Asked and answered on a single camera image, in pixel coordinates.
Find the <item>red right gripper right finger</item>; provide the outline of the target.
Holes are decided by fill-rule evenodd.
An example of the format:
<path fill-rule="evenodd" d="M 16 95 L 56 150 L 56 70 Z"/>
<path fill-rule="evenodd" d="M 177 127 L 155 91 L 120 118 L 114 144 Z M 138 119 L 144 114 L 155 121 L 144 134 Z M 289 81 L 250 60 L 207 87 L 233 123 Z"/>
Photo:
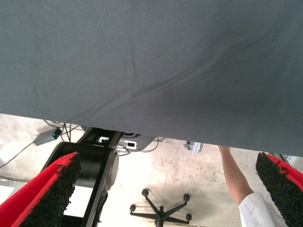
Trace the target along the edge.
<path fill-rule="evenodd" d="M 285 161 L 258 153 L 256 171 L 289 227 L 303 225 L 303 174 Z"/>

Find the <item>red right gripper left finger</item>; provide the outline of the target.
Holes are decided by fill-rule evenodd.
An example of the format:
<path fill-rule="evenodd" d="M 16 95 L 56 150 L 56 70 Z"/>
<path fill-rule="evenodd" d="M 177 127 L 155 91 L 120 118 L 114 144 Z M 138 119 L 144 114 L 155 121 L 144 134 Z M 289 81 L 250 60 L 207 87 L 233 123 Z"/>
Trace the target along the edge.
<path fill-rule="evenodd" d="M 0 206 L 2 227 L 58 227 L 81 170 L 77 152 L 40 172 Z"/>

